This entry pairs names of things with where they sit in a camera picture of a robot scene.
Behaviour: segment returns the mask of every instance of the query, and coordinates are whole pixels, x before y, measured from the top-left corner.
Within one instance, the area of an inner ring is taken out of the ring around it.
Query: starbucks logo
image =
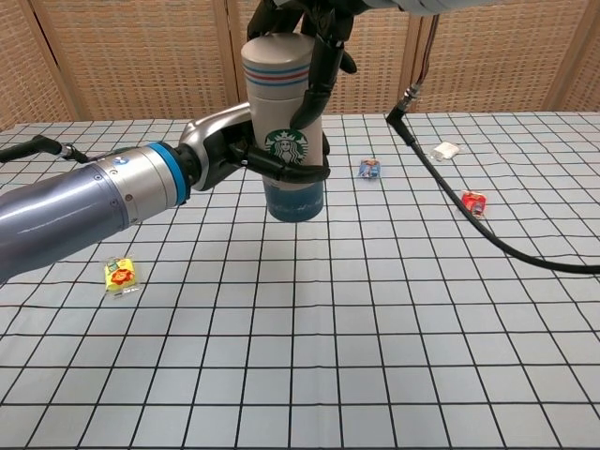
[[[308,153],[308,141],[300,131],[278,129],[266,136],[264,149],[285,162],[300,163]]]

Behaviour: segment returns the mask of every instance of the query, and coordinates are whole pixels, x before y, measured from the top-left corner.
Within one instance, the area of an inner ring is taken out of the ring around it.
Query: red snack packet
[[[486,196],[479,192],[465,190],[462,193],[462,204],[464,204],[471,214],[476,217],[481,217],[486,209]]]

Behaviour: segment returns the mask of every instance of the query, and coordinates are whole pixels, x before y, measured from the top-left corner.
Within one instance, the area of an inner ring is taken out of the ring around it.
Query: blue ring
[[[181,172],[179,164],[177,164],[177,161],[173,155],[171,155],[169,150],[167,150],[160,143],[152,142],[146,146],[157,152],[167,164],[167,167],[171,171],[172,179],[175,182],[175,188],[177,190],[177,205],[182,204],[186,200],[186,180],[184,179],[184,175]]]
[[[295,80],[293,82],[257,82],[255,80],[252,80],[249,77],[246,77],[246,79],[251,82],[252,84],[258,84],[259,86],[273,86],[273,87],[278,87],[278,86],[291,86],[292,84],[300,84],[300,83],[304,83],[308,80],[308,77],[303,78],[302,80]]]
[[[300,70],[304,70],[305,68],[309,68],[309,67],[310,67],[310,63],[305,64],[300,67],[295,67],[295,68],[286,68],[283,70],[269,70],[266,68],[254,68],[247,64],[244,64],[244,68],[246,68],[247,70],[250,70],[252,72],[256,72],[256,73],[291,73],[291,72],[297,72]]]

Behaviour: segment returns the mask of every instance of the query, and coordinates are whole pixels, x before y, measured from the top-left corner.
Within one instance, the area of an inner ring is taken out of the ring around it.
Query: white lid
[[[256,37],[242,48],[249,96],[273,100],[299,98],[308,89],[314,39],[293,33]]]

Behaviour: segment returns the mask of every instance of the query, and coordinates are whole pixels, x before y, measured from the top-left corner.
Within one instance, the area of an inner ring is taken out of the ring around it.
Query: wicker wall
[[[0,130],[70,118],[27,12],[19,0],[0,0]]]
[[[239,53],[246,42],[246,27],[258,0],[229,0],[236,28],[233,54],[240,66]],[[390,109],[398,99],[402,61],[409,17],[389,10],[370,11],[355,20],[348,52],[358,66],[350,76],[340,72],[329,113],[364,113]],[[240,96],[245,98],[243,74],[238,71]]]
[[[592,27],[589,41],[583,49],[560,109],[600,111],[600,16]]]
[[[191,118],[237,102],[224,0],[33,5],[85,118]]]
[[[543,109],[587,3],[513,0],[442,15],[417,110]]]
[[[258,1],[0,0],[0,129],[190,118],[237,103]],[[443,15],[416,110],[600,109],[600,24],[581,25],[597,1],[508,0]],[[388,110],[418,71],[427,30],[427,20],[390,9],[358,17],[348,50],[359,72],[339,75],[328,111]]]

